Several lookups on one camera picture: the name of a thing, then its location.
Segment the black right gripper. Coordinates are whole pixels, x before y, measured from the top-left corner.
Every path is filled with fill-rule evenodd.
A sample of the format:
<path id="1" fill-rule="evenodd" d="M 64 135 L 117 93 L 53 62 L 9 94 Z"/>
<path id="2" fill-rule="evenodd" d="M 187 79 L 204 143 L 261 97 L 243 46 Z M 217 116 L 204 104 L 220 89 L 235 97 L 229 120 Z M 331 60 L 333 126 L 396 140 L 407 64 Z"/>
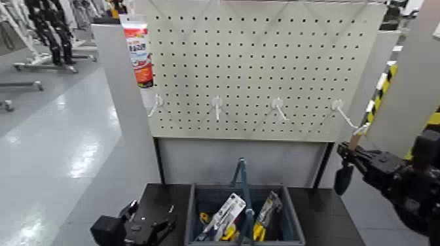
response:
<path id="1" fill-rule="evenodd" d="M 350 149 L 348 142 L 339 143 L 337 153 L 343 158 L 344 167 L 355 167 L 373 188 L 381 192 L 403 192 L 407 188 L 407 160 L 390 152 L 369 152 L 360 146 Z"/>

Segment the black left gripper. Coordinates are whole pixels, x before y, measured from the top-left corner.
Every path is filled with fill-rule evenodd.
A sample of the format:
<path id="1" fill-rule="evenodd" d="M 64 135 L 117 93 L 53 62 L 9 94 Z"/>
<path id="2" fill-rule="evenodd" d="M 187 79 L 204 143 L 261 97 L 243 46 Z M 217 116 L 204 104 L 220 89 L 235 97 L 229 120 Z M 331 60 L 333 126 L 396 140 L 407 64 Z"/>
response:
<path id="1" fill-rule="evenodd" d="M 120 211 L 120 218 L 123 221 L 132 220 L 138 210 L 138 202 L 130 202 Z M 174 231 L 176 222 L 165 221 L 160 224 L 146 222 L 127 222 L 125 224 L 126 245 L 160 245 L 165 238 Z"/>

